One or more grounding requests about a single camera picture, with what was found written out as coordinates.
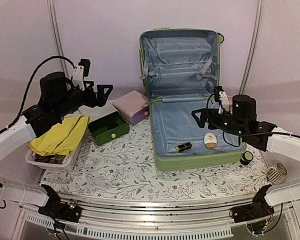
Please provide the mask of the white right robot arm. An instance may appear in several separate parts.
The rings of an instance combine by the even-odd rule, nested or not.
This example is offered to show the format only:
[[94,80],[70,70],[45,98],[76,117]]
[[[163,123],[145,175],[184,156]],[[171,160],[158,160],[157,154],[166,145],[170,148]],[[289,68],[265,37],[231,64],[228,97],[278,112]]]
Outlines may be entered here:
[[[237,136],[241,142],[261,152],[282,158],[282,163],[292,160],[300,167],[300,135],[274,123],[258,121],[257,102],[254,98],[245,94],[228,97],[223,88],[217,86],[208,100],[213,100],[218,107],[206,105],[191,112],[199,128],[207,126],[210,130],[218,129]],[[268,206],[299,201],[300,176],[282,183],[271,183],[261,191],[260,199],[248,208],[252,218],[259,218],[268,210]]]

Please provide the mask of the cream round bottle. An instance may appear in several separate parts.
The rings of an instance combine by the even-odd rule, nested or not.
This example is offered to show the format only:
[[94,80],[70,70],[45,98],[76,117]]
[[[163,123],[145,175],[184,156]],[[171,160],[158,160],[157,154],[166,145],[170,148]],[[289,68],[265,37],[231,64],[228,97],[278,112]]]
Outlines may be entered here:
[[204,136],[203,140],[204,140],[204,145],[207,149],[213,150],[217,147],[218,144],[217,137],[213,133],[208,132]]

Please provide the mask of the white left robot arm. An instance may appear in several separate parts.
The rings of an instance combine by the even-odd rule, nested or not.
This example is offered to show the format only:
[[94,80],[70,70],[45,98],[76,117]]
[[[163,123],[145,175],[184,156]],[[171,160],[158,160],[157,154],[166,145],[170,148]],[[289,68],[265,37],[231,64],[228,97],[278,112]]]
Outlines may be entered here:
[[[41,78],[38,103],[27,109],[21,106],[12,123],[0,130],[0,165],[4,160],[16,157],[17,151],[25,150],[28,142],[47,133],[79,107],[94,108],[106,104],[113,86],[95,85],[93,81],[86,80],[90,60],[82,58],[71,66],[70,77],[63,71],[55,71]],[[53,217],[60,217],[65,210],[59,199],[59,195],[49,186],[11,180],[0,175],[0,201],[45,207]]]

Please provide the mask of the yellow garment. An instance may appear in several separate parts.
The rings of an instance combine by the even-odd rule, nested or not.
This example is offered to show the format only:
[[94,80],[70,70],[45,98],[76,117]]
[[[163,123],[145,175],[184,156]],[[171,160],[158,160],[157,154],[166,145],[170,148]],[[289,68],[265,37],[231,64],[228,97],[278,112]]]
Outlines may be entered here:
[[71,156],[81,143],[90,117],[78,115],[64,118],[48,132],[27,143],[27,146],[40,156]]

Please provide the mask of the white ribbed round object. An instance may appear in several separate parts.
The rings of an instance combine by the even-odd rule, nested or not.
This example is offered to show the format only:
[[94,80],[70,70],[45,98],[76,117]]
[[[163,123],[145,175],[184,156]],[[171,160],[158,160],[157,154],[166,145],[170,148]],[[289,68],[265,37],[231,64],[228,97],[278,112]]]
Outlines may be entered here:
[[266,170],[266,178],[272,185],[279,185],[285,181],[288,171],[284,165],[277,162]]

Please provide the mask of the white perforated plastic basket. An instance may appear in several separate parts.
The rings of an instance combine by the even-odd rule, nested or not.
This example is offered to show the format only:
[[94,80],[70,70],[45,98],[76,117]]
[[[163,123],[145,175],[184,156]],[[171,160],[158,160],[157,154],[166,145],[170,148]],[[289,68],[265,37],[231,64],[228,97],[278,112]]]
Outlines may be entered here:
[[29,149],[25,156],[25,161],[28,164],[37,166],[44,170],[59,170],[62,172],[68,172],[74,167],[81,144],[82,141],[77,147],[77,149],[71,154],[71,156],[58,154],[40,156],[37,153],[33,152],[31,149]]

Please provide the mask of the small dark tube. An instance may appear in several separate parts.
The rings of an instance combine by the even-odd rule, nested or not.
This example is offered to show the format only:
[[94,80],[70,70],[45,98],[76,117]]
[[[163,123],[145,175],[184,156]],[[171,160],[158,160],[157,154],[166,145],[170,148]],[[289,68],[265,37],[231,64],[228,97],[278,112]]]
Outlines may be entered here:
[[176,146],[175,150],[177,153],[184,152],[192,148],[192,144],[190,142],[182,143]]

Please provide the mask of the green hard-shell suitcase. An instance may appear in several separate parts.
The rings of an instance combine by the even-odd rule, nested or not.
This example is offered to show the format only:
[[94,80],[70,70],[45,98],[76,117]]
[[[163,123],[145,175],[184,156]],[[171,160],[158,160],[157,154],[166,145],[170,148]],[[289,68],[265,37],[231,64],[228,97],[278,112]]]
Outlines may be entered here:
[[[177,171],[235,163],[247,145],[219,129],[199,128],[191,115],[205,106],[220,83],[221,33],[206,29],[155,29],[139,38],[141,79],[149,100],[155,164],[160,171]],[[213,133],[215,149],[204,136]],[[177,152],[190,142],[192,148]]]

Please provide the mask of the floral white table mat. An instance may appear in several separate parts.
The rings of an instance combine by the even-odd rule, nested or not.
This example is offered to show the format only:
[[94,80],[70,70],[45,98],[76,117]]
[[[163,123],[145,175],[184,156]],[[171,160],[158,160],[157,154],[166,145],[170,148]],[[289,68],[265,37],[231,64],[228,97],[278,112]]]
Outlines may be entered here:
[[131,126],[127,135],[97,146],[90,133],[72,170],[46,170],[41,183],[72,196],[173,202],[207,200],[256,193],[266,184],[266,164],[258,150],[249,165],[239,162],[204,168],[160,171],[150,121]]

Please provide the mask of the purple drawer box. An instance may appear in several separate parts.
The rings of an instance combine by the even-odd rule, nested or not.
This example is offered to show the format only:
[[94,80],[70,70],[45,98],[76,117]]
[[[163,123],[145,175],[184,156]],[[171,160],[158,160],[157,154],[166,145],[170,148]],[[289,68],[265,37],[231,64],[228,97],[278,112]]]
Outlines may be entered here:
[[133,125],[150,116],[148,97],[136,90],[113,100],[112,105]]

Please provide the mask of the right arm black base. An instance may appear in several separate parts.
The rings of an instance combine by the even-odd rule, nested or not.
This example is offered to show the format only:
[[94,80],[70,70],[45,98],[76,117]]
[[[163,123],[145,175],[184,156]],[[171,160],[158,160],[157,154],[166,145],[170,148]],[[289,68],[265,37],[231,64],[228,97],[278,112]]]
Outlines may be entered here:
[[271,186],[268,184],[261,187],[252,198],[252,203],[231,208],[229,216],[234,219],[234,222],[241,223],[272,216],[275,213],[274,208],[265,200],[266,192]]

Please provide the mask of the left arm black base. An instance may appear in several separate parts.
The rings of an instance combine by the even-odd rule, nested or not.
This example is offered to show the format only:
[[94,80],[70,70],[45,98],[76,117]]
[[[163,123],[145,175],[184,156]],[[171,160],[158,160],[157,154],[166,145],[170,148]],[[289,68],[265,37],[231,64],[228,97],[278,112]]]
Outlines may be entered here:
[[49,185],[41,185],[47,192],[48,200],[44,206],[38,207],[38,213],[48,216],[52,219],[64,220],[72,223],[78,223],[81,217],[82,208],[78,205],[78,201],[69,199],[62,203],[60,196]]

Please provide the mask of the white green drawer box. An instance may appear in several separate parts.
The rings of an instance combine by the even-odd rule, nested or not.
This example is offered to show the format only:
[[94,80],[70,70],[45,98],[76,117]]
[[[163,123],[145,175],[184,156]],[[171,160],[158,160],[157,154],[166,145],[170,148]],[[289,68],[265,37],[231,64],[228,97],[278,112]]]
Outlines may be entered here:
[[112,140],[126,135],[130,125],[121,116],[120,112],[108,100],[102,107],[81,106],[79,112],[90,117],[88,129],[97,146],[102,146]]

